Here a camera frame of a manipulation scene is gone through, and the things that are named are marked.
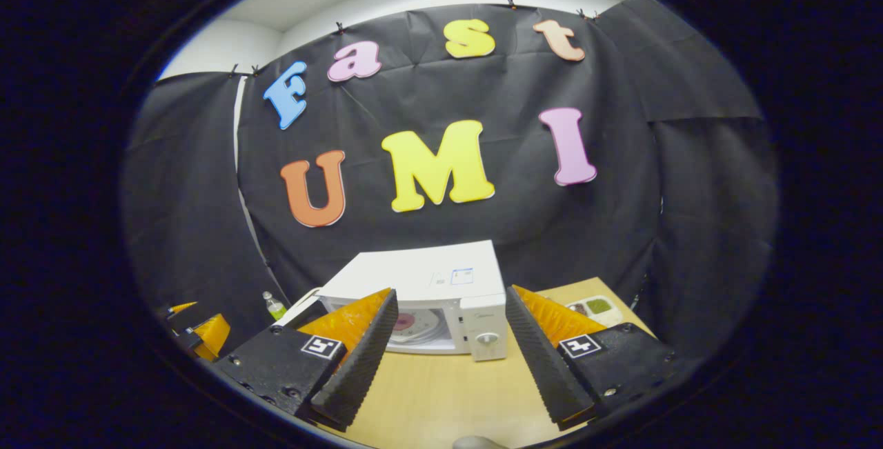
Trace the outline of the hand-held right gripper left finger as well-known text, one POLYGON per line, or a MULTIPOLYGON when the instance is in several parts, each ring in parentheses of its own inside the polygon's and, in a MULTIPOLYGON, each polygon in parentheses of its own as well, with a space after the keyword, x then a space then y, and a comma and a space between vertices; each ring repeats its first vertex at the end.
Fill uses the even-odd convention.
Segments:
POLYGON ((399 315, 384 288, 299 327, 273 324, 212 367, 278 411, 344 431, 369 391, 399 315))

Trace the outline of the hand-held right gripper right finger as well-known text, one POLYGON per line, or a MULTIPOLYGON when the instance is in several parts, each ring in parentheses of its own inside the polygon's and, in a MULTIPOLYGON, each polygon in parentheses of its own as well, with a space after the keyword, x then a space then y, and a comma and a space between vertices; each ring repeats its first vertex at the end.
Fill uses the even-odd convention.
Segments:
POLYGON ((506 317, 560 430, 643 401, 680 375, 680 355, 637 324, 606 327, 520 286, 506 317))

